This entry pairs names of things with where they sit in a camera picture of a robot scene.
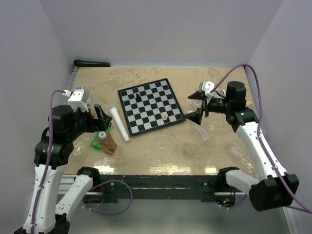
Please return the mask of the white bottle cap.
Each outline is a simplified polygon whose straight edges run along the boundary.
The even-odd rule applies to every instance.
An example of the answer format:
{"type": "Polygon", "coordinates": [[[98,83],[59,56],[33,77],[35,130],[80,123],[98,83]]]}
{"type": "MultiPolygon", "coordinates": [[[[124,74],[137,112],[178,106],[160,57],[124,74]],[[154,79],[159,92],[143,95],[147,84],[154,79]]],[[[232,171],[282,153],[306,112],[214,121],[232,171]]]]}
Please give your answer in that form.
{"type": "Polygon", "coordinates": [[[107,137],[107,135],[104,131],[99,132],[98,136],[99,136],[99,138],[102,138],[102,139],[105,139],[107,137]]]}

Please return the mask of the amber drink bottle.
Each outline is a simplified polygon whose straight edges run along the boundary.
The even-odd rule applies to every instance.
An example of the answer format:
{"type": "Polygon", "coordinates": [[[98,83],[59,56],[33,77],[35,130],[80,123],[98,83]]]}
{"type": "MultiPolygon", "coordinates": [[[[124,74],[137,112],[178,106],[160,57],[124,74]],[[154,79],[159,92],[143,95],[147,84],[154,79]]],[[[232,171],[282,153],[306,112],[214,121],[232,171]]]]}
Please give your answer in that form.
{"type": "Polygon", "coordinates": [[[98,142],[102,147],[102,150],[105,154],[114,155],[117,145],[113,140],[110,133],[106,133],[107,137],[105,139],[98,138],[98,142]]]}

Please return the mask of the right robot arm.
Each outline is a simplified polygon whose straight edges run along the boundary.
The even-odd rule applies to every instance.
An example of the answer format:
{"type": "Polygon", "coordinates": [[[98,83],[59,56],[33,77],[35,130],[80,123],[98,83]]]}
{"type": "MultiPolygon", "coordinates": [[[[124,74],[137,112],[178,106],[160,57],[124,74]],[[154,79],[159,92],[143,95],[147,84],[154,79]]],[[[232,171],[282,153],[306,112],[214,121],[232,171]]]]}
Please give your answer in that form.
{"type": "Polygon", "coordinates": [[[270,149],[255,112],[247,107],[246,87],[240,81],[230,81],[223,97],[213,97],[214,83],[203,81],[189,99],[201,100],[195,112],[185,117],[200,125],[209,113],[224,114],[233,131],[245,144],[253,162],[257,177],[245,174],[237,167],[222,168],[217,174],[215,186],[227,192],[232,187],[245,193],[257,211],[290,206],[299,179],[288,174],[270,149]]]}

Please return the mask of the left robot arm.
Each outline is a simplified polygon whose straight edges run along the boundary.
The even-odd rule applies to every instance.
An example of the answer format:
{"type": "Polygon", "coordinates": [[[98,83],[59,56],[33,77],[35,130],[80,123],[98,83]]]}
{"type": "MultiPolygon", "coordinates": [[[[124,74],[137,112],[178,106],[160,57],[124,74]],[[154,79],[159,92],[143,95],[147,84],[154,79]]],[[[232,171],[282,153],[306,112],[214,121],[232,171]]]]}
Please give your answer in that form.
{"type": "Polygon", "coordinates": [[[61,201],[57,201],[59,186],[74,141],[83,133],[108,129],[112,120],[99,104],[94,105],[97,117],[80,108],[69,105],[51,109],[49,126],[44,129],[40,142],[35,147],[35,187],[30,210],[17,234],[66,234],[70,229],[70,218],[88,191],[101,186],[99,170],[81,167],[74,184],[61,201]]]}

